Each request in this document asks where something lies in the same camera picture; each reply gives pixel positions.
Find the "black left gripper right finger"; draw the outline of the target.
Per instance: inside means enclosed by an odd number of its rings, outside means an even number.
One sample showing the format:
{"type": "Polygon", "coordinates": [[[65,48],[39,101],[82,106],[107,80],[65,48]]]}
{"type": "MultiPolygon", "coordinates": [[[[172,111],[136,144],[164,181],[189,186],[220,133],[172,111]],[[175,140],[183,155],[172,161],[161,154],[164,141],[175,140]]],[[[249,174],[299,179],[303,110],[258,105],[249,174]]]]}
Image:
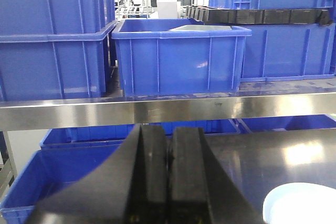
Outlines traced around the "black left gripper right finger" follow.
{"type": "Polygon", "coordinates": [[[170,163],[170,223],[263,223],[244,198],[198,127],[173,133],[170,163]]]}

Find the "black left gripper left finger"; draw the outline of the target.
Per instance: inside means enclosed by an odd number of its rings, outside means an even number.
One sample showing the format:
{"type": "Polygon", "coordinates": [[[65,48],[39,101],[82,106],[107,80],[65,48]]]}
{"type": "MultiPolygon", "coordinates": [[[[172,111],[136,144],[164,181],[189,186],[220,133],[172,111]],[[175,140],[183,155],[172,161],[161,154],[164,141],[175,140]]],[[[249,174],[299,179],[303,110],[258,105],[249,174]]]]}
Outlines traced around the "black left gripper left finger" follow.
{"type": "Polygon", "coordinates": [[[27,223],[166,223],[167,140],[136,125],[100,166],[39,201],[27,223]]]}

